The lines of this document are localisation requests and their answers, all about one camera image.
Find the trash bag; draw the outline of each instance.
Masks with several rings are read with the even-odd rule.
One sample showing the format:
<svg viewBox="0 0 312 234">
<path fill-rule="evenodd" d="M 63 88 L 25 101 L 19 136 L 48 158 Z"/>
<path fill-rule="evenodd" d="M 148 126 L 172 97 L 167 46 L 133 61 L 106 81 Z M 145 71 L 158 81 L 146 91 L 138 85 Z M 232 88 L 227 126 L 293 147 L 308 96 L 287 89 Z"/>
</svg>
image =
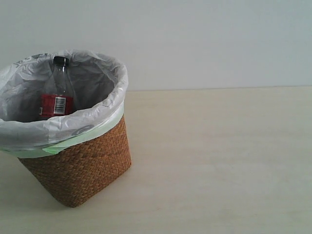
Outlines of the trash bag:
<svg viewBox="0 0 312 234">
<path fill-rule="evenodd" d="M 80 106 L 71 115 L 33 121 L 39 113 L 40 91 L 52 74 L 54 56 L 69 58 L 68 75 Z M 91 51 L 39 54 L 14 63 L 0 71 L 0 150 L 31 153 L 57 144 L 64 149 L 96 138 L 123 115 L 127 87 L 126 66 Z"/>
</svg>

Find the woven trash bin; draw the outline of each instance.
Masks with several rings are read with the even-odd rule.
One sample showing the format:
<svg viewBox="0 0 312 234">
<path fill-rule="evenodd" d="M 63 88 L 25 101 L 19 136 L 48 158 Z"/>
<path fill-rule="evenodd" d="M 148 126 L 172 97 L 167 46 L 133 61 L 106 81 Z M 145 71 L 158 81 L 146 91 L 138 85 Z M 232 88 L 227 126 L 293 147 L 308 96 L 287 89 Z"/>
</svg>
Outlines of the woven trash bin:
<svg viewBox="0 0 312 234">
<path fill-rule="evenodd" d="M 7 90 L 28 68 L 32 68 L 31 77 L 39 89 L 42 83 L 36 82 L 42 75 L 39 71 L 44 71 L 45 66 L 47 70 L 55 55 L 69 57 L 73 66 L 78 64 L 77 69 L 71 69 L 70 78 L 82 109 L 65 117 L 29 122 L 27 118 L 34 115 L 36 106 L 23 117 L 18 111 L 11 111 L 12 103 L 6 98 L 11 97 L 15 99 L 13 104 L 19 104 L 18 97 L 25 95 L 25 88 L 14 94 Z M 0 111 L 0 149 L 17 157 L 63 205 L 74 208 L 83 204 L 131 166 L 123 115 L 128 77 L 119 60 L 74 50 L 36 55 L 1 71 L 0 80 L 5 81 L 0 85 L 0 107 L 7 106 L 6 111 Z M 87 91 L 92 83 L 99 87 Z M 23 99 L 23 104 L 35 102 L 35 97 Z"/>
</svg>

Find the light wooden table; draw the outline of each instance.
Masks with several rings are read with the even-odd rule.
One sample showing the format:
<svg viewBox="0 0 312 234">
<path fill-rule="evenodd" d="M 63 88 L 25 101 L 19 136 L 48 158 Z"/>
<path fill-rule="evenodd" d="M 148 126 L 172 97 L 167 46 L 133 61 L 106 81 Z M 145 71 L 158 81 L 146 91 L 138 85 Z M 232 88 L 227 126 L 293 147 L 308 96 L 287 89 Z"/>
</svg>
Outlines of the light wooden table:
<svg viewBox="0 0 312 234">
<path fill-rule="evenodd" d="M 0 155 L 0 234 L 311 234 L 312 87 L 129 92 L 133 166 L 81 207 Z"/>
</svg>

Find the barcode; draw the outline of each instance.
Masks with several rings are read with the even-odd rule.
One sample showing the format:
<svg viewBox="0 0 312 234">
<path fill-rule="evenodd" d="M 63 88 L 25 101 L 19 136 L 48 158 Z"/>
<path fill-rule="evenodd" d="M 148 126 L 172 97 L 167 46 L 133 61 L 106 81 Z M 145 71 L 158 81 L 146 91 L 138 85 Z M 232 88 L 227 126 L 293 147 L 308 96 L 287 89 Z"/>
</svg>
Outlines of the barcode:
<svg viewBox="0 0 312 234">
<path fill-rule="evenodd" d="M 65 97 L 55 97 L 54 114 L 64 115 L 66 107 Z"/>
</svg>

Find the red bottle label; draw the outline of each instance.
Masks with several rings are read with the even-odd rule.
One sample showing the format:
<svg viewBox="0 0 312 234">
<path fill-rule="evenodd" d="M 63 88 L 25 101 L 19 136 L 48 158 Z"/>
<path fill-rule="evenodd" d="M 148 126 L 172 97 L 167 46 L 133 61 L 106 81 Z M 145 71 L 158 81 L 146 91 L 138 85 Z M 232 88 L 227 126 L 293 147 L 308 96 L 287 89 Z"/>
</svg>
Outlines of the red bottle label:
<svg viewBox="0 0 312 234">
<path fill-rule="evenodd" d="M 74 111 L 74 99 L 61 95 L 41 95 L 40 116 L 51 118 L 54 116 L 66 116 Z"/>
</svg>

